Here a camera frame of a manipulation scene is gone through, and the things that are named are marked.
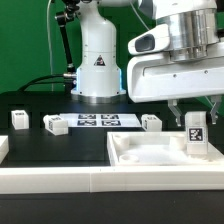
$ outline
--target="cable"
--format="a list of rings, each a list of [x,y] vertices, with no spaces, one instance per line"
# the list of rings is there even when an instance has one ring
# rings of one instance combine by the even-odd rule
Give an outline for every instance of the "cable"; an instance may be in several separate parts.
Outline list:
[[[20,87],[18,89],[18,91],[24,91],[27,87],[37,83],[38,81],[42,81],[42,80],[46,80],[46,79],[54,79],[54,78],[63,78],[63,75],[48,75],[48,76],[42,76],[42,77],[33,79],[32,81],[30,81],[27,84],[25,84],[22,87]]]
[[[139,16],[139,14],[138,14],[138,12],[136,11],[136,9],[135,9],[135,7],[134,7],[134,5],[133,5],[133,0],[130,0],[130,5],[131,5],[131,7],[132,7],[132,9],[133,9],[133,11],[134,11],[134,13],[135,13],[135,15],[138,17],[138,19],[141,21],[141,23],[143,24],[143,26],[147,29],[147,30],[150,30],[149,28],[148,28],[148,26],[145,24],[145,22],[142,20],[142,18]]]
[[[51,75],[53,75],[53,54],[52,54],[52,43],[51,43],[51,25],[50,25],[50,6],[52,0],[49,0],[47,5],[47,37],[48,37],[48,47],[50,56],[50,69]]]

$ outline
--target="marker sticker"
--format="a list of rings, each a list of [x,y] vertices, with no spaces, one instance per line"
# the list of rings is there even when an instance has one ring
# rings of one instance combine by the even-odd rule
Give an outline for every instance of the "marker sticker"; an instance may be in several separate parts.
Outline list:
[[[94,65],[95,66],[105,66],[104,60],[101,55],[97,58]]]

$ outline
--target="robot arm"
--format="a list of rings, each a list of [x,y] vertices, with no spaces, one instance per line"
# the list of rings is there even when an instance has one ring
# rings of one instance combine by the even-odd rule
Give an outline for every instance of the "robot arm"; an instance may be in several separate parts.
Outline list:
[[[212,96],[215,123],[224,94],[224,42],[217,36],[216,1],[138,3],[157,26],[129,42],[129,52],[137,55],[128,64],[130,98],[134,102],[168,100],[178,118],[178,99]]]

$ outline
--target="white platform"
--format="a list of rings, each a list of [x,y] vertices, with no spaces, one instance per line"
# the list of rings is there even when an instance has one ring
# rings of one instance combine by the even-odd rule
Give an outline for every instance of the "white platform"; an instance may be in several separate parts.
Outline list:
[[[107,149],[112,166],[224,165],[224,155],[210,143],[207,155],[192,156],[186,142],[185,132],[109,132]]]
[[[170,137],[183,137],[181,132],[131,132],[130,149],[125,149],[125,153],[135,150],[139,161],[124,165],[118,161],[114,134],[121,132],[108,133],[114,166],[1,168],[0,194],[224,189],[223,155],[211,144],[206,158],[192,158],[184,155],[184,148],[170,147]],[[145,157],[149,150],[154,157]]]

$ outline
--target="small white block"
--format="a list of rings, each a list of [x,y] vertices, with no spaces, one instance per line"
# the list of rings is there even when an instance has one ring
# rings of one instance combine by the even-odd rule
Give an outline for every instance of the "small white block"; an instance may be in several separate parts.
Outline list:
[[[11,111],[12,124],[16,130],[29,129],[29,116],[25,110]]]
[[[185,115],[187,153],[206,155],[208,153],[208,128],[206,112],[188,112]]]
[[[155,115],[142,115],[142,128],[147,132],[161,132],[162,121]]]
[[[68,121],[58,115],[44,117],[45,128],[54,135],[68,134]]]
[[[0,163],[9,152],[8,136],[0,136]]]

